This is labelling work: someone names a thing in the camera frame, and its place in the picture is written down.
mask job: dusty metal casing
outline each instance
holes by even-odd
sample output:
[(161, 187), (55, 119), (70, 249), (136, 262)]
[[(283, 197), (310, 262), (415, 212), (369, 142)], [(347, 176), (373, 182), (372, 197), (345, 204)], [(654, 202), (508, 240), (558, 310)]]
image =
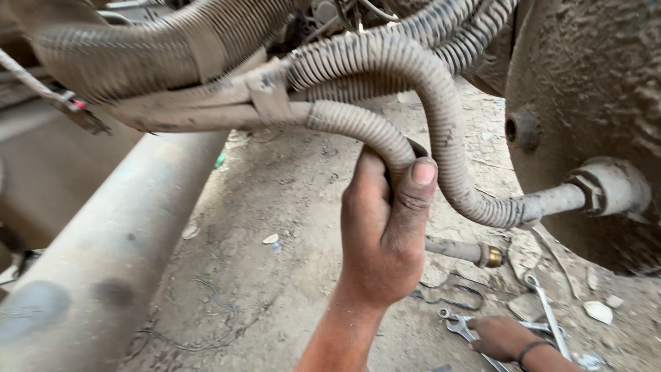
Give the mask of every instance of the dusty metal casing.
[(516, 38), (506, 114), (537, 120), (533, 150), (511, 147), (524, 193), (547, 189), (591, 158), (630, 162), (652, 201), (626, 214), (542, 220), (578, 255), (618, 273), (661, 273), (661, 7), (644, 1), (536, 1)]
[(117, 368), (228, 134), (140, 140), (0, 305), (0, 370)]

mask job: metal rod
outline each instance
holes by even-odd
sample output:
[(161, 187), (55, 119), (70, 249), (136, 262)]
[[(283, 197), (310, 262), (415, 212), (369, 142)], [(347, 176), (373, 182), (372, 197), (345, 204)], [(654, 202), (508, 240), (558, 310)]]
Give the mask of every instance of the metal rod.
[(115, 370), (228, 134), (140, 140), (0, 305), (0, 370)]

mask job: debris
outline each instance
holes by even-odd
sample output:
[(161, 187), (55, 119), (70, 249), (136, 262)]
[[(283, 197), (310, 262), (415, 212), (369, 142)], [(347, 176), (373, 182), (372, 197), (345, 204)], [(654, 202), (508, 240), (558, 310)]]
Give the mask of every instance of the debris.
[(266, 239), (262, 240), (262, 243), (264, 243), (264, 244), (273, 244), (273, 243), (277, 242), (278, 239), (280, 239), (279, 235), (273, 234), (273, 235), (267, 236)]
[(519, 281), (523, 280), (528, 271), (537, 267), (541, 254), (541, 248), (532, 235), (523, 233), (513, 237), (507, 258)]
[(225, 154), (220, 154), (218, 159), (215, 160), (214, 169), (218, 169), (225, 162)]
[(418, 98), (418, 93), (414, 90), (397, 93), (397, 101), (400, 103), (420, 103), (420, 98)]
[(583, 304), (585, 311), (592, 318), (610, 325), (613, 322), (613, 311), (599, 301), (588, 301)]
[(457, 260), (453, 272), (472, 282), (487, 286), (489, 279), (491, 279), (490, 270), (481, 269), (480, 267), (475, 266), (472, 262), (464, 261), (462, 259)]
[(282, 246), (280, 245), (280, 242), (274, 242), (271, 244), (271, 250), (275, 254), (280, 254), (282, 252)]
[(590, 351), (589, 354), (583, 354), (583, 356), (578, 358), (576, 362), (586, 371), (599, 371), (599, 364), (605, 364), (602, 357), (594, 351)]
[(475, 189), (476, 189), (477, 191), (481, 192), (482, 194), (488, 195), (488, 196), (490, 196), (490, 197), (492, 197), (492, 198), (497, 197), (496, 195), (493, 195), (492, 193), (489, 193), (489, 192), (487, 192), (487, 191), (484, 191), (484, 190), (480, 189), (480, 188), (477, 187), (477, 186), (475, 186)]
[(588, 266), (588, 272), (586, 274), (588, 278), (588, 287), (596, 291), (597, 286), (599, 285), (599, 277), (597, 276), (597, 269), (594, 268), (594, 266), (590, 265)]
[(617, 349), (617, 347), (615, 346), (615, 342), (613, 342), (613, 340), (611, 340), (611, 339), (608, 338), (608, 337), (605, 337), (605, 336), (602, 337), (602, 344), (603, 344), (605, 347), (609, 348), (610, 350), (615, 350), (615, 349)]
[(214, 301), (215, 301), (215, 303), (217, 303), (220, 306), (230, 306), (231, 308), (234, 309), (234, 312), (238, 312), (236, 306), (234, 306), (232, 304), (221, 304), (220, 303), (220, 300), (218, 300), (218, 290), (213, 285), (211, 285), (211, 284), (209, 284), (209, 283), (207, 283), (207, 282), (205, 282), (201, 279), (195, 279), (195, 281), (199, 281), (200, 283), (202, 283), (202, 284), (206, 285), (207, 287), (210, 287), (211, 289), (214, 290)]
[(507, 302), (507, 307), (524, 322), (535, 322), (546, 314), (539, 297), (534, 293), (520, 295)]
[(452, 366), (449, 365), (449, 364), (446, 364), (443, 367), (438, 367), (436, 369), (431, 369), (427, 372), (452, 372)]
[[(431, 291), (425, 291), (426, 293), (432, 291), (439, 293), (439, 291), (434, 288), (427, 288), (427, 290), (431, 290)], [(415, 289), (408, 296), (413, 297), (414, 299), (422, 299), (424, 300), (424, 302), (427, 302), (428, 304), (438, 304), (442, 301), (440, 296), (436, 296), (436, 297), (430, 297), (429, 295), (425, 296), (425, 293), (423, 293), (420, 289)]]
[(555, 258), (555, 260), (558, 261), (558, 265), (560, 265), (560, 268), (563, 270), (564, 276), (567, 278), (567, 281), (569, 282), (569, 287), (572, 290), (572, 295), (574, 296), (575, 299), (580, 300), (581, 297), (576, 292), (576, 287), (574, 286), (574, 282), (572, 281), (572, 278), (569, 276), (569, 272), (567, 271), (567, 268), (564, 266), (564, 262), (560, 259), (560, 256), (558, 256), (558, 254), (555, 253), (555, 250), (551, 247), (551, 243), (549, 243), (549, 241), (546, 240), (546, 237), (544, 236), (544, 234), (541, 233), (540, 230), (538, 230), (538, 227), (533, 227), (530, 230), (537, 235), (537, 237), (541, 240), (542, 244), (544, 244), (546, 249), (548, 249), (549, 252)]
[(480, 163), (480, 164), (488, 165), (489, 167), (505, 169), (505, 170), (508, 170), (508, 171), (513, 171), (513, 170), (514, 170), (514, 169), (512, 169), (512, 168), (510, 168), (510, 167), (503, 167), (502, 165), (496, 165), (496, 164), (487, 163), (487, 162), (485, 162), (484, 160), (480, 160), (480, 159), (473, 159), (473, 161), (476, 162), (476, 163)]
[(436, 288), (445, 283), (457, 259), (426, 252), (424, 271), (420, 282), (429, 288)]
[(184, 240), (191, 240), (200, 233), (200, 223), (198, 221), (188, 221), (186, 227), (181, 232), (181, 237)]
[(619, 308), (624, 303), (623, 299), (620, 299), (618, 296), (610, 295), (606, 299), (606, 305), (609, 308)]
[(462, 290), (462, 291), (468, 292), (468, 293), (473, 293), (473, 294), (476, 295), (478, 298), (480, 298), (480, 302), (478, 302), (478, 305), (477, 305), (476, 307), (472, 307), (471, 305), (468, 305), (468, 304), (461, 304), (461, 303), (454, 302), (454, 301), (450, 301), (450, 300), (447, 300), (447, 299), (442, 299), (443, 301), (445, 301), (445, 302), (447, 302), (447, 303), (449, 303), (449, 304), (452, 304), (452, 305), (458, 306), (458, 307), (460, 307), (460, 308), (465, 308), (466, 310), (473, 310), (473, 311), (478, 311), (478, 310), (480, 310), (480, 308), (482, 307), (482, 305), (485, 303), (485, 298), (482, 296), (482, 293), (480, 293), (480, 292), (478, 292), (478, 291), (476, 291), (476, 290), (474, 290), (474, 289), (472, 289), (472, 288), (470, 288), (470, 287), (466, 287), (465, 285), (454, 284), (454, 287), (455, 287), (455, 288), (458, 288), (458, 289), (460, 289), (460, 290)]

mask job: black wristband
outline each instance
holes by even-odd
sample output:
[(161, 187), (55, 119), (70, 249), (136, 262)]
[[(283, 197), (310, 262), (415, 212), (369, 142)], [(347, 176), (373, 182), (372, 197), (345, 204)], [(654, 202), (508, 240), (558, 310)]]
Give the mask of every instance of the black wristband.
[(550, 342), (549, 340), (539, 340), (539, 341), (531, 342), (526, 347), (524, 347), (523, 351), (521, 351), (521, 354), (519, 354), (519, 359), (517, 359), (516, 362), (519, 363), (519, 368), (521, 368), (523, 372), (527, 372), (527, 369), (524, 367), (523, 364), (526, 353), (532, 350), (533, 348), (535, 348), (535, 346), (539, 346), (543, 344), (548, 344), (555, 348), (555, 344), (553, 342)]

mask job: pipe fitting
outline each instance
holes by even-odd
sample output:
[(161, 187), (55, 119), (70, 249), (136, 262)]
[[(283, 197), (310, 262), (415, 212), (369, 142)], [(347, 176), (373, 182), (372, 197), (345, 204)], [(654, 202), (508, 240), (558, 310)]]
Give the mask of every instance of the pipe fitting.
[(510, 147), (534, 150), (539, 144), (538, 137), (537, 120), (525, 107), (505, 118), (505, 138)]
[(586, 195), (583, 212), (590, 216), (643, 213), (652, 200), (645, 176), (627, 160), (600, 156), (572, 170), (567, 183), (579, 186)]

